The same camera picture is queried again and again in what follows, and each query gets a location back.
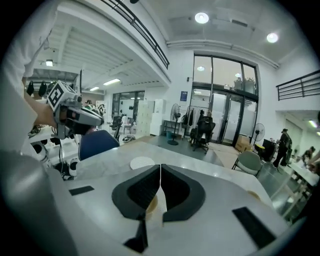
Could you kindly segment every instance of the stand fan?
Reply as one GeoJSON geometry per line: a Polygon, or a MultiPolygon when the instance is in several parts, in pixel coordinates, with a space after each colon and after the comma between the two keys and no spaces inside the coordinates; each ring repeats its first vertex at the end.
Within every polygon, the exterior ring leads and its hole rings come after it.
{"type": "Polygon", "coordinates": [[[179,144],[177,141],[175,141],[176,127],[177,127],[177,122],[178,122],[179,117],[181,117],[180,108],[179,108],[179,105],[177,103],[175,103],[175,104],[173,104],[173,106],[171,108],[171,114],[170,114],[170,119],[172,121],[175,120],[174,132],[173,132],[173,135],[172,135],[172,139],[168,140],[168,144],[173,145],[173,146],[176,146],[176,145],[179,144]]]}
{"type": "Polygon", "coordinates": [[[253,145],[256,144],[256,141],[259,142],[262,140],[262,138],[265,136],[265,127],[262,123],[257,123],[254,127],[254,143],[253,145]]]}

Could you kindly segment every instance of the green chair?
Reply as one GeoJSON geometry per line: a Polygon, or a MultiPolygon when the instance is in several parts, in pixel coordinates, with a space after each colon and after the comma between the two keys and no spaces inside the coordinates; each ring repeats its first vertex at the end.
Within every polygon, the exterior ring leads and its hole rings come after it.
{"type": "Polygon", "coordinates": [[[238,155],[232,170],[234,170],[236,167],[239,167],[247,174],[257,176],[262,164],[260,162],[260,157],[256,153],[253,153],[252,151],[244,151],[238,155]]]}

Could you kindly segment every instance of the white fan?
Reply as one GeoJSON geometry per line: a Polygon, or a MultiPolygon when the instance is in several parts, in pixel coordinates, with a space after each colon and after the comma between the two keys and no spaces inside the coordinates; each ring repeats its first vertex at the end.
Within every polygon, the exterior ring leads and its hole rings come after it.
{"type": "Polygon", "coordinates": [[[176,127],[177,127],[177,122],[178,122],[179,117],[181,117],[180,108],[179,108],[179,105],[177,103],[175,103],[175,104],[173,104],[173,106],[171,108],[171,114],[170,114],[170,119],[172,121],[175,120],[174,132],[173,132],[173,135],[172,135],[172,139],[168,140],[168,144],[173,145],[173,146],[176,146],[176,145],[179,144],[177,141],[175,141],[176,127]]]}

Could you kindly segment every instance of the ceiling light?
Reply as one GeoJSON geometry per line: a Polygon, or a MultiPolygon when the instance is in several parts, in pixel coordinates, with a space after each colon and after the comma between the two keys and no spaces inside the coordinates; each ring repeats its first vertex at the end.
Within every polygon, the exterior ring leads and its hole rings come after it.
{"type": "Polygon", "coordinates": [[[92,89],[90,89],[90,91],[92,92],[92,91],[95,91],[95,90],[98,90],[99,89],[99,87],[93,87],[92,89]]]}
{"type": "Polygon", "coordinates": [[[54,63],[53,63],[52,59],[47,59],[47,60],[45,61],[45,64],[46,64],[48,67],[53,67],[53,66],[54,66],[54,63]]]}
{"type": "Polygon", "coordinates": [[[204,12],[199,12],[195,16],[195,21],[200,24],[205,24],[209,21],[209,16],[204,12]]]}
{"type": "Polygon", "coordinates": [[[278,41],[278,35],[276,33],[270,33],[266,36],[266,39],[269,43],[275,43],[278,41]]]}
{"type": "Polygon", "coordinates": [[[118,83],[118,82],[120,82],[119,79],[113,79],[111,81],[105,82],[103,85],[104,86],[108,86],[108,85],[111,85],[111,84],[114,84],[114,83],[118,83]]]}
{"type": "Polygon", "coordinates": [[[310,125],[312,125],[314,128],[317,128],[317,127],[318,127],[315,121],[310,120],[309,123],[310,123],[310,125]]]}

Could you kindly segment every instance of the glass door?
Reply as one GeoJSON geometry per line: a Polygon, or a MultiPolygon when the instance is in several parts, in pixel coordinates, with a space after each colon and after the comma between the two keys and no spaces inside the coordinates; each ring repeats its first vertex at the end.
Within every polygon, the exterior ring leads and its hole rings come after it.
{"type": "Polygon", "coordinates": [[[212,141],[231,146],[233,144],[238,122],[242,97],[227,92],[212,93],[212,119],[215,123],[212,141]]]}

